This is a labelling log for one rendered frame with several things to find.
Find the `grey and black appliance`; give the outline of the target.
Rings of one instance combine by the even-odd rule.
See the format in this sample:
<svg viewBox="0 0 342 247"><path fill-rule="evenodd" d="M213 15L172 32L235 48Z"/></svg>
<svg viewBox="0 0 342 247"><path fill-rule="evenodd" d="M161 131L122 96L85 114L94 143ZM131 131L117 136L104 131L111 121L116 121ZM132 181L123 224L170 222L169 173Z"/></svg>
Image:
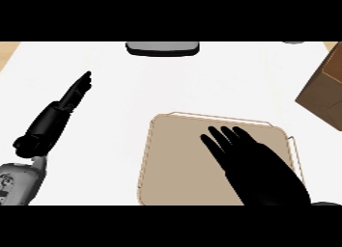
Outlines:
<svg viewBox="0 0 342 247"><path fill-rule="evenodd" d="M198 51L197 41L128 41L125 48L131 55L150 57L192 56Z"/></svg>

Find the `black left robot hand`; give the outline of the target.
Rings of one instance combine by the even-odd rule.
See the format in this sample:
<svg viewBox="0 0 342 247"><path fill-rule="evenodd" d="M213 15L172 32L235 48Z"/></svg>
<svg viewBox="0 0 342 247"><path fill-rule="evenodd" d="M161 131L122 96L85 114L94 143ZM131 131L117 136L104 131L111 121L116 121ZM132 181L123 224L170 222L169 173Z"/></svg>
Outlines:
<svg viewBox="0 0 342 247"><path fill-rule="evenodd" d="M12 147L20 158L43 156L49 152L64 131L71 111L89 89L91 72L86 71L70 85L61 99L46 105L26 133L17 138Z"/></svg>

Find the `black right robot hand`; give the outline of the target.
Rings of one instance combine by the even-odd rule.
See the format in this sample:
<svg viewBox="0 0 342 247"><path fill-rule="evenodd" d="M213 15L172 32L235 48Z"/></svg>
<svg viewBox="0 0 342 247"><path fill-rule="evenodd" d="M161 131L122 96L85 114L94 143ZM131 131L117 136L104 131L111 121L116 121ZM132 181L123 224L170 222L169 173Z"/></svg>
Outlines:
<svg viewBox="0 0 342 247"><path fill-rule="evenodd" d="M241 203L246 206L309 206L302 181L272 150L240 127L207 127L200 135Z"/></svg>

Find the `brown cardboard box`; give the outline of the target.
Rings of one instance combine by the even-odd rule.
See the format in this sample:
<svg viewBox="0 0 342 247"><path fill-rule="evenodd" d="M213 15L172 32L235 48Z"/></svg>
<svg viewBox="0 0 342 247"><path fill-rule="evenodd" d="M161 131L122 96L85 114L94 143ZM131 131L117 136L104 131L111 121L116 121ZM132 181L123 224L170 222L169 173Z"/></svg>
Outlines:
<svg viewBox="0 0 342 247"><path fill-rule="evenodd" d="M342 41L330 49L294 102L342 131Z"/></svg>

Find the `beige tray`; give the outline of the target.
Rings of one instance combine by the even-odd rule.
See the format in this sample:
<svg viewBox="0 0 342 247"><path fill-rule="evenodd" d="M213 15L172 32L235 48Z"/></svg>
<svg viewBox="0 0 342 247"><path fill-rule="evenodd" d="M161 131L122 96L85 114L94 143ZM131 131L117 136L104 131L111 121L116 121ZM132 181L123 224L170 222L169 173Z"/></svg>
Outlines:
<svg viewBox="0 0 342 247"><path fill-rule="evenodd" d="M302 174L294 139L260 121L172 112L153 117L138 179L142 206L237 206L240 199L198 136L209 127L240 127Z"/></svg>

